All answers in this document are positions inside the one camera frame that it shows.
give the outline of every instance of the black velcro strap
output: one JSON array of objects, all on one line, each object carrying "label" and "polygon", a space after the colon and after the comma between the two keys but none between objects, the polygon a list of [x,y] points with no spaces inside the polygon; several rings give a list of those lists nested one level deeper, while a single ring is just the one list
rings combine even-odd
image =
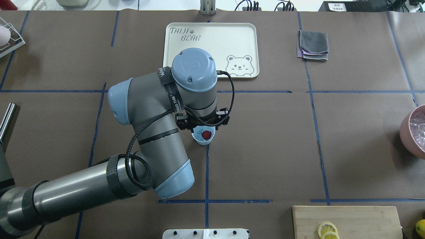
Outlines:
[{"label": "black velcro strap", "polygon": [[131,198],[135,195],[128,193],[118,178],[118,155],[112,156],[106,166],[106,180],[112,193],[119,199]]},{"label": "black velcro strap", "polygon": [[151,136],[151,137],[146,138],[146,139],[139,140],[139,145],[144,145],[144,144],[147,144],[149,142],[155,141],[155,140],[160,139],[160,138],[164,138],[166,136],[169,136],[169,135],[172,135],[172,134],[175,134],[175,133],[178,133],[178,132],[179,132],[178,129],[175,128],[175,129],[169,130],[167,132],[157,134],[157,135]]},{"label": "black velcro strap", "polygon": [[165,92],[168,95],[171,107],[173,108],[174,112],[179,112],[183,109],[182,107],[184,106],[183,99],[181,98],[179,89],[177,88],[170,68],[168,66],[159,68],[157,73],[162,85],[165,88]]},{"label": "black velcro strap", "polygon": [[39,182],[31,187],[29,187],[23,195],[22,198],[22,212],[25,217],[34,223],[35,225],[47,225],[52,222],[58,221],[60,218],[45,218],[37,212],[34,204],[34,192],[38,186],[48,181]]},{"label": "black velcro strap", "polygon": [[7,188],[13,185],[15,185],[15,180],[13,178],[7,179],[0,182],[0,189]]}]

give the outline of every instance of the red fruit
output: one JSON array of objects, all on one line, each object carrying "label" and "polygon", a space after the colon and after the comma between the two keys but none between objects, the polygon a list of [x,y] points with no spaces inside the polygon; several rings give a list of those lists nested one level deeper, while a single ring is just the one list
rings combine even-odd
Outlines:
[{"label": "red fruit", "polygon": [[209,140],[211,138],[211,135],[212,135],[211,131],[206,130],[202,132],[202,138],[204,140]]}]

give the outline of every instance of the ice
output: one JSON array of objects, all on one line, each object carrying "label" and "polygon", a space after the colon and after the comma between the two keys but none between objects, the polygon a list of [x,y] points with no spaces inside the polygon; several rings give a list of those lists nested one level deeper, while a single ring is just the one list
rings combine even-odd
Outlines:
[{"label": "ice", "polygon": [[206,141],[206,140],[204,140],[204,138],[202,138],[202,130],[199,130],[197,133],[196,133],[196,135],[195,135],[195,138],[198,140],[198,141]]},{"label": "ice", "polygon": [[414,113],[410,117],[410,130],[419,147],[425,151],[425,114]]}]

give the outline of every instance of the pink bowl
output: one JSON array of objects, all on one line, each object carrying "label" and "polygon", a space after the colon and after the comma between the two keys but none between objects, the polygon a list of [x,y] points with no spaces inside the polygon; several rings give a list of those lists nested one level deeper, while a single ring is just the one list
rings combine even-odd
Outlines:
[{"label": "pink bowl", "polygon": [[412,131],[410,130],[410,118],[416,112],[422,112],[425,114],[425,105],[417,107],[412,112],[410,112],[406,118],[404,118],[400,126],[400,138],[401,142],[403,142],[404,146],[407,150],[409,150],[409,152],[418,158],[425,159],[425,151],[423,151],[416,143],[415,139],[413,138]]}]

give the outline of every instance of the robotic arm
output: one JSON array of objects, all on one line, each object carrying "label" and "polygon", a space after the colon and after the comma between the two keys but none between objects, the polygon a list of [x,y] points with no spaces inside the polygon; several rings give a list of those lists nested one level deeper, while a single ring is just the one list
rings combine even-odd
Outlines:
[{"label": "robotic arm", "polygon": [[[216,71],[209,53],[189,48],[175,57],[172,68],[112,86],[110,108],[136,134],[126,154],[79,172],[29,188],[2,185],[12,177],[0,150],[0,238],[21,237],[38,225],[149,189],[162,199],[187,191],[195,180],[177,127],[193,131],[198,125],[227,124],[232,105],[217,111],[217,73],[227,74]],[[170,114],[183,109],[186,115]],[[136,140],[140,151],[130,154]]]}]

